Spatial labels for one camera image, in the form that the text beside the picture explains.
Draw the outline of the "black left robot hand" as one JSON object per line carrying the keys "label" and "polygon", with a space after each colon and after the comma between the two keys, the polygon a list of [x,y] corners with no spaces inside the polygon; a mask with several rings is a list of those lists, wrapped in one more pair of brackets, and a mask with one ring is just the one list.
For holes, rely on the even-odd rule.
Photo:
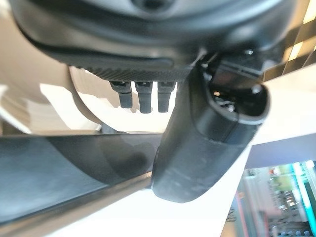
{"label": "black left robot hand", "polygon": [[271,106],[260,76],[281,62],[296,0],[12,0],[13,18],[46,55],[108,81],[125,108],[175,107],[152,190],[197,199],[234,164]]}

